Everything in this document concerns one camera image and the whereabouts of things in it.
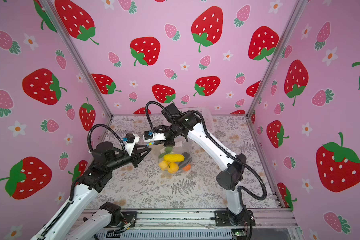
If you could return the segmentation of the orange mandarin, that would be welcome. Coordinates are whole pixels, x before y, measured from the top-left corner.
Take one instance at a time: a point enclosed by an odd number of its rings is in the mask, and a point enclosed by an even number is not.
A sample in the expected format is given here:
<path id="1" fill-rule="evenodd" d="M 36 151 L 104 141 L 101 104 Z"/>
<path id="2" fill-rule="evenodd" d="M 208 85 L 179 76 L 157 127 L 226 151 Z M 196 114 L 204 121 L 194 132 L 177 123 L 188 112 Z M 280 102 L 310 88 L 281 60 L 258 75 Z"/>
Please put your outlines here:
<path id="1" fill-rule="evenodd" d="M 185 172 L 189 171 L 190 169 L 191 169 L 191 165 L 190 165 L 190 164 L 188 164 L 187 166 L 185 166 L 185 167 L 183 168 L 183 170 L 184 170 Z"/>

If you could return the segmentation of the yellow bell pepper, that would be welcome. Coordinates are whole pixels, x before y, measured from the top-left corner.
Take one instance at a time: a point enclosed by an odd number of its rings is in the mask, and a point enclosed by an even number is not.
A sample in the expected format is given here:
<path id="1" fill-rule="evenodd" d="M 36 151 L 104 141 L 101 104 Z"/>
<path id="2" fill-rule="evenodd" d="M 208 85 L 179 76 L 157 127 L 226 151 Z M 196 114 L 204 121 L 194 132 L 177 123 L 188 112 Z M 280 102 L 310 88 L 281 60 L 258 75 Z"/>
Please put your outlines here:
<path id="1" fill-rule="evenodd" d="M 168 154 L 163 157 L 163 160 L 168 163 L 171 162 L 178 163 L 184 161 L 184 159 L 185 159 L 184 156 L 180 154 Z"/>

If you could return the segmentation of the white plastic perforated basket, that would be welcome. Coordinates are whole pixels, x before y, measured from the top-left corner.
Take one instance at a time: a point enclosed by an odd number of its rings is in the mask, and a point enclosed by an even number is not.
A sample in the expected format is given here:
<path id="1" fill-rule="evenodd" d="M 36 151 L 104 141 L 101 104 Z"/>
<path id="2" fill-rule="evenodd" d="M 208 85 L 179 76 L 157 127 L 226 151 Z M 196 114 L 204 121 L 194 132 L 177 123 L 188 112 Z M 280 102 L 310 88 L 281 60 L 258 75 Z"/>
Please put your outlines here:
<path id="1" fill-rule="evenodd" d="M 210 110 L 206 107 L 183 107 L 183 108 L 179 108 L 179 110 L 181 112 L 186 112 L 186 111 L 197 111 L 199 112 L 204 120 L 205 120 L 205 123 L 206 123 L 206 127 L 207 127 L 207 130 L 213 134 L 215 132 L 215 124 L 214 124 L 214 121 L 213 121 L 213 117 L 212 117 L 212 114 L 210 112 Z"/>

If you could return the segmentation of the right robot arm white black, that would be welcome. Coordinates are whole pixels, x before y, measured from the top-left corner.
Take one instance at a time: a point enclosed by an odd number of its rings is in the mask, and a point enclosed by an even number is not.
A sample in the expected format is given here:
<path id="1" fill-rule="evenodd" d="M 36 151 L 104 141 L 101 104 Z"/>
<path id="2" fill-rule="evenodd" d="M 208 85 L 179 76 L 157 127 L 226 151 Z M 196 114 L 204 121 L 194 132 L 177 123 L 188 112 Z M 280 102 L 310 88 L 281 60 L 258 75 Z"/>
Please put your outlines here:
<path id="1" fill-rule="evenodd" d="M 226 190 L 228 218 L 232 225 L 239 226 L 245 222 L 245 218 L 251 215 L 243 202 L 242 192 L 246 192 L 252 198 L 263 201 L 267 197 L 267 189 L 259 174 L 247 165 L 244 154 L 235 154 L 218 141 L 207 129 L 205 119 L 197 111 L 184 113 L 165 113 L 162 111 L 170 126 L 164 132 L 165 143 L 173 143 L 174 138 L 183 136 L 197 143 L 221 169 L 216 176 L 218 184 Z M 250 171 L 258 180 L 262 194 L 256 195 L 244 186 L 240 185 L 244 171 Z"/>

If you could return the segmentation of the left frame post aluminium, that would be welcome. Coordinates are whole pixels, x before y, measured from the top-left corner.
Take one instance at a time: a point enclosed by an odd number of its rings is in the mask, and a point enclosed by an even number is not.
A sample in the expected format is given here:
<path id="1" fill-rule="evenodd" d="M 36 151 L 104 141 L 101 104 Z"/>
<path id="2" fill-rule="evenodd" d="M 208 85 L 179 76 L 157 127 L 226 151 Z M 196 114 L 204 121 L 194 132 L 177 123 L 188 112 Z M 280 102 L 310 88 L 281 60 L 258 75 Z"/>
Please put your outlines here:
<path id="1" fill-rule="evenodd" d="M 69 50 L 75 64 L 77 65 L 78 69 L 80 70 L 81 74 L 85 78 L 87 85 L 91 89 L 94 97 L 102 107 L 103 111 L 105 112 L 108 119 L 111 119 L 113 117 L 113 114 L 108 107 L 106 101 L 104 100 L 100 90 L 98 89 L 89 69 L 87 68 L 83 58 L 80 55 L 80 52 L 76 48 L 75 44 L 73 43 L 71 36 L 67 32 L 67 30 L 64 27 L 63 22 L 61 21 L 60 17 L 58 16 L 58 13 L 56 11 L 56 8 L 54 6 L 54 1 L 48 1 L 48 0 L 41 0 L 40 1 L 42 6 L 45 8 L 45 11 L 50 18 L 51 22 L 55 26 L 56 30 L 58 31 L 58 34 L 60 35 L 61 39 L 63 40 L 65 46 Z"/>

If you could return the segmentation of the right frame post aluminium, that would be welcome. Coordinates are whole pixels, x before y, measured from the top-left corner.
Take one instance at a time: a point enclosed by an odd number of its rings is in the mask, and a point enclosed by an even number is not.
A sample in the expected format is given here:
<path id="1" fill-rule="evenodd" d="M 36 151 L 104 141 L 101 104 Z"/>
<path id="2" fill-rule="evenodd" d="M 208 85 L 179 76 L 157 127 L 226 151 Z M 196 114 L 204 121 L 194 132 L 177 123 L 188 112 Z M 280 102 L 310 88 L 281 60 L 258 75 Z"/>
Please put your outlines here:
<path id="1" fill-rule="evenodd" d="M 300 0 L 297 1 L 295 4 L 295 7 L 291 13 L 291 16 L 289 18 L 289 20 L 287 21 L 286 27 L 283 31 L 283 34 L 280 37 L 280 41 L 278 43 L 278 46 L 276 47 L 275 52 L 273 53 L 273 56 L 270 60 L 270 63 L 268 65 L 268 67 L 266 68 L 266 71 L 264 73 L 264 76 L 260 82 L 259 88 L 255 94 L 254 100 L 251 103 L 251 106 L 248 110 L 248 112 L 246 113 L 246 117 L 249 118 L 253 111 L 255 110 L 258 101 L 260 99 L 260 97 L 262 96 L 269 80 L 271 79 L 271 76 L 274 72 L 274 70 L 276 69 L 276 65 L 279 62 L 279 60 L 281 59 L 281 54 L 282 54 L 282 50 L 284 49 L 284 47 L 287 45 L 297 23 L 299 22 L 299 19 L 301 17 L 301 15 L 304 12 L 304 9 L 306 7 L 306 5 L 308 4 L 308 1 L 306 0 Z"/>

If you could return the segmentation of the small yellow lemon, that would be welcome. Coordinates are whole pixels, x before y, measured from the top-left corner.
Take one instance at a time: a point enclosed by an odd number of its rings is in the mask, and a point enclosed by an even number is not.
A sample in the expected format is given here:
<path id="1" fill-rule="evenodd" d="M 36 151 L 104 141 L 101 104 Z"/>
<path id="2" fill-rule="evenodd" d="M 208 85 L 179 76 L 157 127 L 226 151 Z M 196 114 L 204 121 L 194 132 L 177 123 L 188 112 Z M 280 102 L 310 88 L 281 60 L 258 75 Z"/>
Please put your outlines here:
<path id="1" fill-rule="evenodd" d="M 166 171 L 168 169 L 169 163 L 166 161 L 159 162 L 159 167 L 162 171 Z"/>

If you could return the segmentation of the yellow mango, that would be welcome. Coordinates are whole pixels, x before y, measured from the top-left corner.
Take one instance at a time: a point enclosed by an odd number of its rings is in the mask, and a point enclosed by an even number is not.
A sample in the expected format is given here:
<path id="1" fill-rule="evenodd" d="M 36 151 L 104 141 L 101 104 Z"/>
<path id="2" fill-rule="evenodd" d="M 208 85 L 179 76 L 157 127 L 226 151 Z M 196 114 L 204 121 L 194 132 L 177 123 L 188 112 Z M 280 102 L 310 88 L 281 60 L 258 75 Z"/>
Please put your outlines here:
<path id="1" fill-rule="evenodd" d="M 171 162 L 169 163 L 167 170 L 170 174 L 175 174 L 179 170 L 179 165 L 175 162 Z"/>

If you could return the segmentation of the dark purple eggplant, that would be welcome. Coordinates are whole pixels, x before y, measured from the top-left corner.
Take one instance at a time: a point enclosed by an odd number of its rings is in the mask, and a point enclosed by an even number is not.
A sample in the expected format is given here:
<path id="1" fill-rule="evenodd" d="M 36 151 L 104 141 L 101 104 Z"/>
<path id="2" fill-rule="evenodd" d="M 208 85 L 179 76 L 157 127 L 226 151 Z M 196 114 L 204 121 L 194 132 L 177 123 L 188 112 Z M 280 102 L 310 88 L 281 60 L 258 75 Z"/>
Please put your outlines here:
<path id="1" fill-rule="evenodd" d="M 179 163 L 179 168 L 183 169 L 184 167 L 186 167 L 191 161 L 192 161 L 192 156 L 187 153 L 187 152 L 183 152 L 183 156 L 184 156 L 184 161 Z"/>

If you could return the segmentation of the aluminium rail base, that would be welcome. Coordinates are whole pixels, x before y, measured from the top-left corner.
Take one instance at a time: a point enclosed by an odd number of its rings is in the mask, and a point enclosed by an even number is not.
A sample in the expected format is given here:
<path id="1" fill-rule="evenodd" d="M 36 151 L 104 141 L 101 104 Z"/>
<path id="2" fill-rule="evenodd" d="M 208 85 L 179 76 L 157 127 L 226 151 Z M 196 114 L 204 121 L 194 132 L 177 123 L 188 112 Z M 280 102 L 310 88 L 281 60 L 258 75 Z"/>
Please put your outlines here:
<path id="1" fill-rule="evenodd" d="M 132 225 L 122 233 L 104 227 L 95 240 L 302 240 L 302 231 L 290 210 L 250 209 L 251 221 L 229 223 L 224 209 L 125 209 Z"/>

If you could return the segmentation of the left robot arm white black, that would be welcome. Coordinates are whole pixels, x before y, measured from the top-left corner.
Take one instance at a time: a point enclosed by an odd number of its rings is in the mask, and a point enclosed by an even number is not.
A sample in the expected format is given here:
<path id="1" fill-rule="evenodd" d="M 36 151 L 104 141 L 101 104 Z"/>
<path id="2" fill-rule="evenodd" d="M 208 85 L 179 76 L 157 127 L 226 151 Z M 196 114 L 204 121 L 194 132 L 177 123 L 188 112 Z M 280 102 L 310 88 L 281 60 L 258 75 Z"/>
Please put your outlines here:
<path id="1" fill-rule="evenodd" d="M 125 165 L 138 164 L 151 151 L 145 145 L 132 144 L 131 153 L 125 146 L 115 148 L 111 142 L 102 142 L 91 150 L 94 160 L 82 176 L 71 185 L 69 199 L 32 238 L 34 240 L 89 240 L 104 227 L 116 227 L 123 232 L 131 224 L 123 216 L 121 207 L 104 203 L 97 212 L 80 227 L 71 230 L 88 204 L 105 188 L 113 177 L 113 171 Z"/>

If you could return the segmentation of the frame post aluminium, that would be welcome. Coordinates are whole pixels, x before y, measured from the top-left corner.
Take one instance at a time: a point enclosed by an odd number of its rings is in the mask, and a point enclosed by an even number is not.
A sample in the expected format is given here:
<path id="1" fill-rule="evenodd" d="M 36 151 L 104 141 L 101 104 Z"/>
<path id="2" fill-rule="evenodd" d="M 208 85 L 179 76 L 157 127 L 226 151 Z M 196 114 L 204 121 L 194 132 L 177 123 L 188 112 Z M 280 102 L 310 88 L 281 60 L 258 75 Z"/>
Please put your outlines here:
<path id="1" fill-rule="evenodd" d="M 56 11 L 56 8 L 54 6 L 54 1 L 48 1 L 48 0 L 41 0 L 40 1 L 42 6 L 45 8 L 45 11 L 50 18 L 51 22 L 55 26 L 56 30 L 58 31 L 58 34 L 60 35 L 61 39 L 63 40 L 65 46 L 69 50 L 75 64 L 77 65 L 78 69 L 80 70 L 81 74 L 85 78 L 87 85 L 91 89 L 94 97 L 102 107 L 103 111 L 105 112 L 108 119 L 111 119 L 113 117 L 113 114 L 108 107 L 106 101 L 104 100 L 100 90 L 98 89 L 89 69 L 87 68 L 83 58 L 80 55 L 80 52 L 76 48 L 75 44 L 73 43 L 71 36 L 67 32 L 67 30 L 64 27 L 63 22 L 61 21 L 60 17 L 58 16 L 58 13 Z"/>
<path id="2" fill-rule="evenodd" d="M 273 53 L 273 56 L 270 60 L 270 63 L 268 65 L 268 67 L 266 68 L 266 71 L 264 73 L 264 76 L 260 82 L 259 88 L 255 94 L 254 100 L 251 103 L 251 106 L 248 110 L 248 112 L 246 113 L 246 117 L 249 118 L 253 111 L 255 110 L 258 101 L 260 99 L 260 97 L 262 96 L 269 80 L 271 79 L 271 76 L 274 72 L 274 70 L 276 69 L 276 65 L 279 62 L 279 60 L 281 59 L 281 54 L 282 54 L 282 50 L 284 49 L 284 47 L 287 45 L 297 23 L 299 22 L 299 19 L 301 17 L 301 15 L 304 12 L 304 9 L 306 7 L 306 5 L 308 4 L 308 1 L 306 0 L 300 0 L 297 1 L 295 4 L 295 7 L 291 13 L 291 16 L 289 18 L 289 20 L 287 21 L 286 27 L 283 31 L 283 34 L 280 37 L 280 41 L 278 43 L 278 46 L 276 47 L 275 52 Z"/>

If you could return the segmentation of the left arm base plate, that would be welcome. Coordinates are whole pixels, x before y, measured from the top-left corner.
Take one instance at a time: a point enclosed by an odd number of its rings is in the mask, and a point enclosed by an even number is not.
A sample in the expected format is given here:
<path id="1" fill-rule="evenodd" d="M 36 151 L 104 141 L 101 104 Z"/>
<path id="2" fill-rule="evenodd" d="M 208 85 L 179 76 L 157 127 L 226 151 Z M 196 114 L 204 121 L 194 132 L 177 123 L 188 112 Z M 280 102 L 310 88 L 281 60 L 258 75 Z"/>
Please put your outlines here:
<path id="1" fill-rule="evenodd" d="M 112 215 L 111 222 L 105 228 L 122 228 L 130 224 L 128 228 L 134 228 L 136 225 L 138 212 L 122 211 L 120 214 Z"/>

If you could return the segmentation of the clear zip bag blue zipper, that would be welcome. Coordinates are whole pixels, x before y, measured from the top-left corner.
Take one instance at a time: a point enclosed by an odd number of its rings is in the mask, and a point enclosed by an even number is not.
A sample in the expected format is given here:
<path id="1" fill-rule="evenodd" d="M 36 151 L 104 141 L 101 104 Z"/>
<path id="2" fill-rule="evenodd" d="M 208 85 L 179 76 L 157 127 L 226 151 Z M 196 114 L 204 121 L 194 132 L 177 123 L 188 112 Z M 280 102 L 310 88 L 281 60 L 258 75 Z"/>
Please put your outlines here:
<path id="1" fill-rule="evenodd" d="M 192 143 L 176 141 L 174 146 L 151 145 L 151 153 L 160 170 L 165 174 L 179 175 L 192 168 Z"/>

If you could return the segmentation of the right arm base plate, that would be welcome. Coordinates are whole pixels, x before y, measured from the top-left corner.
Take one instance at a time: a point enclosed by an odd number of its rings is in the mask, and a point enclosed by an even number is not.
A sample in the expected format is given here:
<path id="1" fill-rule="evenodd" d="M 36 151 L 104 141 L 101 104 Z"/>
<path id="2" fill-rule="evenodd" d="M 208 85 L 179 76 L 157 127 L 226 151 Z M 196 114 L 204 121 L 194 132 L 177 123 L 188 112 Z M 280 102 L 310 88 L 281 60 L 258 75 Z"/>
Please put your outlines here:
<path id="1" fill-rule="evenodd" d="M 229 210 L 215 211 L 213 220 L 217 227 L 254 227 L 256 225 L 252 211 L 245 211 L 238 215 L 233 214 Z"/>

